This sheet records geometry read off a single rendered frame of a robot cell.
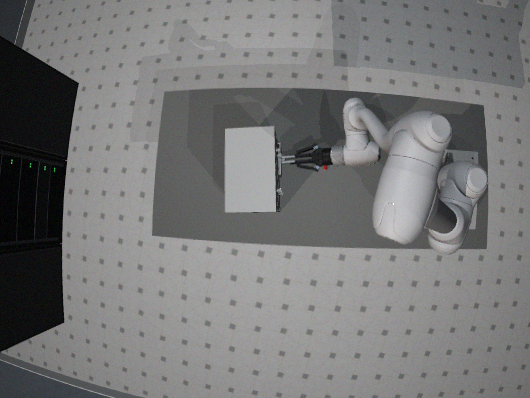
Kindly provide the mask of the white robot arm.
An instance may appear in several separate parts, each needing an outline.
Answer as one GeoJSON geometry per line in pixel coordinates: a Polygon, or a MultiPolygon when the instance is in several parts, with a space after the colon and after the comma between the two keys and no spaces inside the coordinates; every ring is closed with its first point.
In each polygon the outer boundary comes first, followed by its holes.
{"type": "Polygon", "coordinates": [[[431,111],[417,111],[388,132],[362,99],[350,98],[343,108],[343,122],[346,145],[332,146],[334,166],[366,166],[380,160],[380,148],[389,153],[373,203],[375,232],[408,244],[426,226],[434,251],[455,253],[464,243],[488,175],[473,162],[453,162],[452,153],[446,153],[442,162],[452,138],[449,121],[431,111]]]}

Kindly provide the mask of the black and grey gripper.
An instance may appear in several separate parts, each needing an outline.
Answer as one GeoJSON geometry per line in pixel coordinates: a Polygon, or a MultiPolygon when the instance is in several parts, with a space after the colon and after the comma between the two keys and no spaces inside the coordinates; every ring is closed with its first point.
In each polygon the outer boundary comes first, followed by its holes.
{"type": "Polygon", "coordinates": [[[320,166],[322,167],[322,165],[332,165],[332,162],[331,162],[331,158],[330,158],[330,150],[331,148],[319,148],[317,146],[316,143],[314,143],[313,145],[309,146],[309,147],[306,147],[306,148],[303,148],[303,149],[300,149],[300,150],[297,150],[296,151],[296,154],[295,155],[289,155],[289,156],[283,156],[282,159],[293,159],[293,158],[300,158],[300,157],[312,157],[312,159],[307,159],[307,160],[294,160],[294,161],[284,161],[282,162],[282,164],[296,164],[297,167],[299,168],[304,168],[304,169],[310,169],[310,170],[314,170],[316,172],[319,171],[319,168],[320,166]],[[309,151],[309,150],[312,150],[312,149],[316,149],[313,153],[306,153],[306,154],[300,154],[300,153],[303,153],[303,152],[306,152],[306,151],[309,151]],[[302,151],[302,152],[300,152],[302,151]],[[311,155],[311,156],[309,156],[311,155]],[[299,164],[304,164],[304,163],[308,163],[309,161],[313,161],[314,164],[316,164],[317,166],[315,167],[312,167],[312,166],[305,166],[305,165],[299,165],[299,164]]]}

